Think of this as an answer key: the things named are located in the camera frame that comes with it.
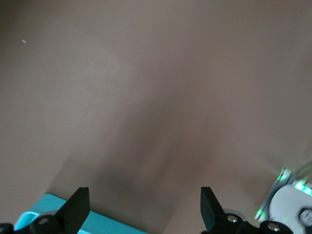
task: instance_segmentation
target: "turquoise block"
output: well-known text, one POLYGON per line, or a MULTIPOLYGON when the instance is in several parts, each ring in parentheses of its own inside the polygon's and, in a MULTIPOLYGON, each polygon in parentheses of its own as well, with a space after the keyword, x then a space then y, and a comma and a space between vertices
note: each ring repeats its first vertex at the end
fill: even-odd
MULTIPOLYGON (((19 230, 33 222, 40 214, 56 211, 66 200, 45 194, 29 211, 23 213, 17 220, 14 229, 19 230)), ((78 234, 147 234, 126 224, 90 211, 78 234)))

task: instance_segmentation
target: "green light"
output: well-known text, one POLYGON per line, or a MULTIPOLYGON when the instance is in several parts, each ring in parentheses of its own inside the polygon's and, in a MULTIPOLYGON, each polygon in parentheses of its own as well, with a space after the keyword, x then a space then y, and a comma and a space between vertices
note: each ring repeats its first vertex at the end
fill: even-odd
POLYGON ((263 210, 258 210, 257 215, 262 216, 263 210))
POLYGON ((302 227, 302 229, 300 230, 300 232, 302 233, 305 230, 306 227, 302 227))
POLYGON ((284 176, 285 175, 285 168, 283 168, 281 174, 279 175, 279 177, 277 178, 278 181, 281 181, 281 180, 284 180, 285 178, 287 178, 287 176, 284 176))
POLYGON ((288 220, 289 220, 289 217, 285 217, 285 218, 283 218, 283 222, 284 222, 284 223, 287 223, 287 222, 288 222, 288 220))
POLYGON ((308 194, 310 196, 312 196, 312 189, 306 187, 302 181, 298 182, 296 185, 295 185, 295 188, 304 192, 305 194, 308 194))

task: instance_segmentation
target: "brown surface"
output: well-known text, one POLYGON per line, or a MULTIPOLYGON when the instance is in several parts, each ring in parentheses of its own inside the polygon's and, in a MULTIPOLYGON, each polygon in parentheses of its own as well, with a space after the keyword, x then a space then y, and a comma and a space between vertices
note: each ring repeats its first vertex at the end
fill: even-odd
POLYGON ((89 186, 93 210, 196 234, 201 186, 251 220, 310 160, 308 1, 8 2, 1 221, 89 186))

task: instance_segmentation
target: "black mechanical part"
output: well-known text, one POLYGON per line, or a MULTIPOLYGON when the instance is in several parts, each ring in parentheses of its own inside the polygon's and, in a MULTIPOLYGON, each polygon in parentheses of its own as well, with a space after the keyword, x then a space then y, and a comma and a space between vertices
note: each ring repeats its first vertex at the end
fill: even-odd
POLYGON ((235 214, 226 214, 209 187, 201 188, 200 211, 207 229, 201 234, 293 234, 279 222, 264 221, 257 228, 235 214))
POLYGON ((55 215, 38 217, 16 231, 12 224, 0 224, 0 234, 77 234, 89 212, 89 189, 79 188, 55 215))

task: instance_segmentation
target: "screw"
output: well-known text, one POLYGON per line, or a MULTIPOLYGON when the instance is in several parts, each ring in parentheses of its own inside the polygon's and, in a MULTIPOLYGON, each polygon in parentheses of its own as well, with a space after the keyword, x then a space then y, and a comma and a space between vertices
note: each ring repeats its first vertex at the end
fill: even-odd
POLYGON ((228 221, 232 222, 232 223, 236 223, 237 222, 237 218, 234 215, 229 215, 228 216, 228 221))
POLYGON ((47 223, 48 221, 49 221, 49 219, 47 219, 47 218, 42 218, 42 219, 40 219, 40 220, 38 221, 38 224, 39 224, 39 225, 42 225, 42 224, 47 223))
POLYGON ((268 228, 275 232, 279 231, 279 227, 275 223, 268 223, 268 228))

